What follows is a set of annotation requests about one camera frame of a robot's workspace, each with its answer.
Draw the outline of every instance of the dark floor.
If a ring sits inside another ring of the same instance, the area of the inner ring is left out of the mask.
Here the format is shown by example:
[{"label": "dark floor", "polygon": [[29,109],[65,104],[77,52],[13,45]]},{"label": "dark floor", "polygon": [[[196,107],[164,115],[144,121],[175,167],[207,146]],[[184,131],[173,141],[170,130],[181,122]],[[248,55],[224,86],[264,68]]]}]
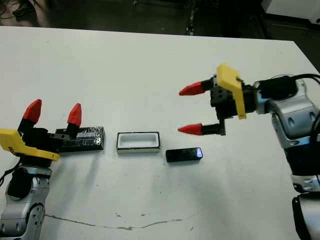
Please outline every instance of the dark floor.
[{"label": "dark floor", "polygon": [[[35,0],[34,3],[36,13],[17,19],[0,19],[0,25],[184,35],[190,16],[190,7],[186,9],[183,3],[158,0],[138,0],[136,6],[132,0]],[[6,4],[6,7],[3,18],[12,16],[18,4]],[[4,5],[0,4],[0,13],[3,11]],[[199,6],[194,18],[194,35],[229,37],[223,31],[225,26],[219,11],[214,4]],[[239,16],[236,22],[238,34],[235,37],[268,38],[254,12]],[[264,17],[264,22],[269,37],[295,41],[320,71],[319,30],[268,16]]]}]

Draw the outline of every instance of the white table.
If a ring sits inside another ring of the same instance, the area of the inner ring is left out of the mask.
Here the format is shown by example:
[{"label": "white table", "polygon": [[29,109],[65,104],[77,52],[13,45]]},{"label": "white table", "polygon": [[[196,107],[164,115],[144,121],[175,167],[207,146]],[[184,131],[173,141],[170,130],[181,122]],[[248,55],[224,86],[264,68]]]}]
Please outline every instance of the white table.
[{"label": "white table", "polygon": [[[226,120],[226,136],[177,131],[217,122],[209,93],[178,92],[223,62],[247,84],[317,73],[294,42],[4,26],[0,36],[1,128],[17,128],[40,98],[38,127],[66,127],[79,102],[82,126],[106,131],[104,151],[52,163],[46,214],[60,219],[47,216],[40,239],[298,238],[297,193],[269,114]],[[317,85],[307,86],[319,105]],[[161,153],[118,155],[117,133],[135,131],[159,131]],[[202,148],[198,164],[167,164],[165,150],[189,147]],[[0,159],[1,172],[18,160],[2,150]],[[10,178],[0,188],[1,212]]]}]

